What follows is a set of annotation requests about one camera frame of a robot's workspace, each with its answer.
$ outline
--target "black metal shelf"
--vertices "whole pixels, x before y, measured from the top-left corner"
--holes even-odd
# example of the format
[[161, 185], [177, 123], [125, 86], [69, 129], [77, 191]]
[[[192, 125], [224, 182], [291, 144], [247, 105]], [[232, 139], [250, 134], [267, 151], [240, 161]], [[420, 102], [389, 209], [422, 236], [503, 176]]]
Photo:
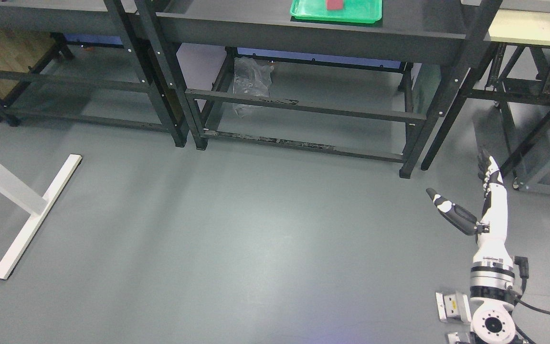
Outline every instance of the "black metal shelf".
[[175, 0], [157, 17], [170, 42], [434, 65], [451, 65], [466, 34], [458, 0], [384, 0], [370, 25], [295, 20], [290, 2], [272, 0]]

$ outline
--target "wooden panel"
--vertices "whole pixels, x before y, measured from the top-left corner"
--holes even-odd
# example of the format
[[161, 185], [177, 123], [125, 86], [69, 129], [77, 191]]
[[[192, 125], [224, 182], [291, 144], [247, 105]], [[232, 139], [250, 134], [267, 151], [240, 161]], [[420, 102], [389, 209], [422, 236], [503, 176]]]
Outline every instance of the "wooden panel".
[[500, 10], [489, 35], [495, 42], [550, 45], [550, 13]]
[[[54, 44], [47, 32], [0, 29], [0, 70], [28, 72]], [[0, 98], [17, 84], [17, 80], [0, 79]]]

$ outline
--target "robotic arm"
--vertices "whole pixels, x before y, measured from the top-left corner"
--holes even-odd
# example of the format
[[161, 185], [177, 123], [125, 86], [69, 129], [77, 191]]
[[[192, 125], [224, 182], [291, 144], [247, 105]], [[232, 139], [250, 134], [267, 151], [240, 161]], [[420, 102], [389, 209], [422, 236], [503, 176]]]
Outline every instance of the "robotic arm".
[[483, 152], [479, 157], [485, 190], [483, 217], [477, 220], [460, 205], [443, 198], [434, 189], [426, 192], [443, 217], [468, 236], [476, 235], [478, 251], [472, 259], [470, 302], [478, 305], [471, 322], [471, 340], [476, 344], [523, 343], [516, 336], [511, 312], [517, 303], [511, 290], [515, 286], [513, 264], [519, 265], [523, 280], [529, 277], [528, 259], [508, 254], [504, 243], [507, 238], [507, 191], [499, 167], [493, 157]]

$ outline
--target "table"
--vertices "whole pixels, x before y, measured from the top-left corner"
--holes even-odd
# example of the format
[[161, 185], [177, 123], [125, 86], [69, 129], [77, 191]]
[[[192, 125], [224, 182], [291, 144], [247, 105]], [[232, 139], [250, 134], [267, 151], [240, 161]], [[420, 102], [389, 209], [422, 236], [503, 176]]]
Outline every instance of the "table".
[[[325, 152], [402, 163], [401, 178], [410, 178], [419, 155], [439, 116], [453, 101], [468, 68], [478, 65], [488, 43], [487, 29], [501, 1], [485, 1], [479, 7], [463, 6], [458, 0], [384, 0], [384, 17], [373, 25], [310, 22], [290, 17], [288, 2], [268, 0], [173, 1], [161, 11], [150, 2], [136, 0], [142, 28], [157, 52], [157, 61], [168, 85], [175, 89], [185, 114], [194, 120], [190, 131], [197, 149], [204, 150], [209, 139], [240, 140], [281, 146], [296, 150]], [[287, 52], [334, 54], [422, 63], [419, 76], [425, 87], [416, 87], [415, 95], [408, 76], [403, 76], [406, 91], [405, 111], [379, 109], [341, 109], [301, 100], [247, 97], [225, 92], [230, 58], [211, 91], [187, 89], [172, 44], [201, 43], [232, 48], [257, 48]], [[196, 100], [208, 101], [199, 111]], [[426, 104], [413, 104], [413, 99]], [[299, 109], [340, 116], [395, 120], [406, 123], [406, 145], [401, 154], [358, 152], [327, 144], [251, 137], [227, 133], [205, 126], [214, 104], [233, 102], [286, 109]]]
[[[522, 161], [533, 148], [539, 145], [550, 146], [550, 111], [522, 140], [516, 139], [515, 123], [508, 102], [550, 106], [550, 63], [544, 57], [543, 49], [550, 48], [550, 13], [501, 10], [496, 15], [489, 29], [493, 41], [487, 54], [478, 68], [472, 68], [460, 93], [449, 109], [445, 121], [436, 135], [432, 146], [422, 163], [422, 170], [427, 170], [432, 163], [447, 132], [460, 113], [467, 98], [490, 99], [498, 102], [502, 116], [504, 133], [509, 152], [508, 159], [502, 164], [502, 172], [507, 174], [517, 166], [518, 179], [513, 183], [515, 189], [540, 191], [550, 194], [550, 182], [543, 183], [543, 178], [550, 173], [550, 156], [536, 166], [526, 167]], [[507, 45], [517, 49], [500, 74], [500, 66]], [[519, 59], [525, 48], [530, 48], [541, 81], [519, 80], [508, 78], [508, 73]], [[482, 78], [487, 66], [491, 63], [487, 87], [493, 91], [474, 89], [476, 82]]]
[[103, 124], [141, 130], [164, 131], [171, 135], [175, 145], [183, 147], [188, 134], [188, 124], [178, 109], [175, 95], [159, 82], [159, 71], [151, 63], [150, 46], [138, 39], [129, 22], [129, 15], [136, 12], [132, 0], [8, 0], [0, 1], [0, 28], [43, 31], [55, 33], [55, 38], [68, 42], [61, 33], [85, 33], [91, 35], [120, 36], [124, 50], [137, 76], [133, 82], [98, 80], [96, 78], [27, 74], [0, 71], [0, 78], [26, 82], [46, 82], [74, 87], [96, 87], [129, 92], [146, 93], [159, 117], [160, 124], [139, 120], [109, 119], [68, 113], [49, 113], [15, 109], [0, 101], [0, 117], [17, 126], [19, 117], [66, 119], [92, 124]]

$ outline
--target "cable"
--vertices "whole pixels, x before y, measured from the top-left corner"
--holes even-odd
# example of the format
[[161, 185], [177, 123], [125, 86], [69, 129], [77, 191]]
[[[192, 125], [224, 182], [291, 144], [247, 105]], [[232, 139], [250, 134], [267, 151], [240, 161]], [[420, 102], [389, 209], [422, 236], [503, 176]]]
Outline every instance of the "cable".
[[521, 335], [521, 337], [526, 338], [526, 340], [527, 340], [530, 344], [536, 344], [536, 342], [533, 341], [532, 338], [528, 337], [528, 335], [526, 335], [526, 334], [519, 328], [519, 326], [515, 325], [515, 329], [516, 329], [517, 332]]
[[[521, 298], [515, 292], [512, 291], [512, 289], [509, 289], [508, 291], [511, 293], [511, 295], [513, 295], [513, 297], [515, 298], [515, 300], [517, 302], [519, 302], [522, 305], [528, 307], [532, 311], [537, 311], [537, 312], [540, 312], [540, 313], [543, 313], [543, 314], [546, 314], [546, 315], [550, 315], [550, 311], [545, 311], [544, 309], [539, 309], [538, 307], [534, 307], [533, 305], [529, 305], [526, 302], [522, 301]], [[532, 340], [530, 340], [530, 338], [527, 338], [526, 335], [522, 331], [519, 330], [519, 327], [517, 327], [517, 331], [520, 333], [520, 335], [525, 337], [528, 340], [528, 342], [532, 343]]]

